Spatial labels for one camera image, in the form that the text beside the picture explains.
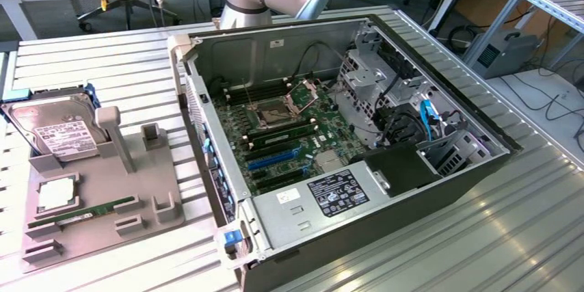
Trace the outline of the CPU socket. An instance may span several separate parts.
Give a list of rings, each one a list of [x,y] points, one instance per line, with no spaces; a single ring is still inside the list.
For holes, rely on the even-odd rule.
[[[296,116],[281,101],[258,103],[254,113],[261,128],[274,127],[277,124],[292,121]]]

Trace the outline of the metal socket cover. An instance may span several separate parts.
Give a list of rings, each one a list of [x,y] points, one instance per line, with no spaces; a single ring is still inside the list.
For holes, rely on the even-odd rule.
[[[284,102],[288,110],[300,115],[320,98],[316,85],[304,79],[285,94]]]

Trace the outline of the blue expansion slot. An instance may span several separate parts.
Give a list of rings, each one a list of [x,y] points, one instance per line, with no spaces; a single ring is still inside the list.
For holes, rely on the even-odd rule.
[[[272,157],[268,157],[265,159],[257,160],[248,164],[246,169],[248,170],[257,170],[260,168],[264,168],[269,165],[273,165],[276,163],[280,163],[282,161],[288,161],[290,159],[297,158],[298,153],[297,152],[285,152],[282,154],[274,155]]]

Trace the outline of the silver chipset heatsink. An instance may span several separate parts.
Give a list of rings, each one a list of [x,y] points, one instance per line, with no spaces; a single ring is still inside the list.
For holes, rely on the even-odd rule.
[[[334,150],[326,150],[314,156],[316,165],[322,172],[340,169],[345,163]]]

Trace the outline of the black plastic shroud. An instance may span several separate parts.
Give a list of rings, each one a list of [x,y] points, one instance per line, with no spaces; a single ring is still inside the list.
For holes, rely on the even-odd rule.
[[[394,144],[362,153],[372,172],[378,172],[389,184],[388,194],[397,196],[441,179],[413,144]]]

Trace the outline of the grey power supply unit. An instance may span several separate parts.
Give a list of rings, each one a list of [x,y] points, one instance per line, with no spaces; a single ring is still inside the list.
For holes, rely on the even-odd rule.
[[[254,197],[270,248],[297,246],[386,207],[388,186],[360,161]]]

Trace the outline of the blue case latch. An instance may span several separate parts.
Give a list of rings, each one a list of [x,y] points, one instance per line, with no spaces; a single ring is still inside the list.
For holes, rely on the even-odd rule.
[[[224,240],[224,247],[232,247],[234,246],[237,243],[240,243],[244,239],[244,236],[241,234],[241,231],[237,230],[230,230],[222,233],[222,240]]]

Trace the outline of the grey case corner fixture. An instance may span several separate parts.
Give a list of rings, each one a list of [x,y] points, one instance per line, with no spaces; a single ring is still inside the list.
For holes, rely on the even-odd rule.
[[[189,86],[190,76],[198,76],[198,71],[194,65],[194,61],[198,57],[194,47],[202,43],[198,37],[190,38],[188,34],[172,35],[166,39],[166,50],[169,57],[169,66],[172,72],[172,80],[174,84],[174,94],[181,107],[186,106],[186,87]],[[178,64],[184,65],[186,72],[186,84],[181,84],[181,78],[178,73]]]
[[[225,248],[222,233],[230,230],[240,230],[244,239],[234,246]],[[253,237],[246,231],[246,228],[241,227],[237,223],[230,223],[217,228],[213,240],[218,252],[218,259],[221,265],[228,269],[240,268],[242,265],[256,261],[258,259],[257,245]]]

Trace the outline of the metal disk bay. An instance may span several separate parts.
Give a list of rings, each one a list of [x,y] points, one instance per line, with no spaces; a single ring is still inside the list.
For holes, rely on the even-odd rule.
[[[508,149],[492,140],[484,141],[468,130],[457,130],[446,137],[416,144],[433,170],[449,176],[466,168],[508,154]]]

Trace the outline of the grey parts rack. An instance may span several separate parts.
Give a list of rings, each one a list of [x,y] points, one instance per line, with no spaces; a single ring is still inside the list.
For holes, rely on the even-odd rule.
[[[117,107],[96,110],[97,126],[109,140],[93,157],[61,162],[53,155],[30,156],[20,264],[24,273],[89,254],[122,242],[169,230],[184,223],[181,197],[166,131],[145,124],[138,133],[120,132]],[[72,178],[73,198],[46,211],[37,207],[38,188],[48,181]],[[114,201],[114,211],[66,224],[26,228],[26,223]]]

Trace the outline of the black office chair base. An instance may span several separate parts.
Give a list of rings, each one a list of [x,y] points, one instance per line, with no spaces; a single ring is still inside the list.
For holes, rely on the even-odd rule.
[[[174,12],[164,9],[161,5],[154,5],[153,0],[148,0],[148,2],[141,0],[113,0],[105,2],[105,9],[97,7],[94,10],[77,16],[76,20],[78,28],[85,32],[92,31],[92,25],[88,20],[117,8],[124,9],[126,30],[132,29],[132,14],[134,13],[134,8],[141,8],[149,11],[152,18],[154,19],[154,26],[157,26],[156,14],[160,16],[160,24],[162,26],[166,25],[166,18],[169,18],[172,25],[180,25],[182,23],[178,15]]]

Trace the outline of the silver hard disk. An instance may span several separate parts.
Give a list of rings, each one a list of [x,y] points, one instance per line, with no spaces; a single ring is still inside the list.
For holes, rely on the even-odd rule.
[[[97,145],[108,141],[84,92],[4,103],[0,110],[36,153],[61,162],[96,156]]]

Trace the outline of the grey floor unit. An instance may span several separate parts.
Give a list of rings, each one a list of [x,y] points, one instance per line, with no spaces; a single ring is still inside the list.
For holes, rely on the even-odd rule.
[[[518,72],[530,59],[538,38],[518,29],[498,29],[469,67],[482,79],[493,79]]]

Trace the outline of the silver CPU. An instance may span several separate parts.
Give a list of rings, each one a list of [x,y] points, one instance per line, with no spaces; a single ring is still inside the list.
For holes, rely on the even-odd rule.
[[[38,204],[45,211],[65,206],[73,198],[73,179],[60,178],[48,181],[38,188]]]

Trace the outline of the blue disk caddy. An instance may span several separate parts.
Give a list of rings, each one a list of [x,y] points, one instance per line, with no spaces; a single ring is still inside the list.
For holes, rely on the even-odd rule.
[[[17,101],[36,101],[41,99],[56,98],[61,96],[70,96],[74,94],[85,94],[90,100],[94,108],[100,108],[100,101],[96,95],[96,90],[89,82],[80,85],[73,85],[66,88],[53,88],[45,90],[32,91],[30,89],[10,90],[4,93],[0,98],[0,104],[14,103]]]

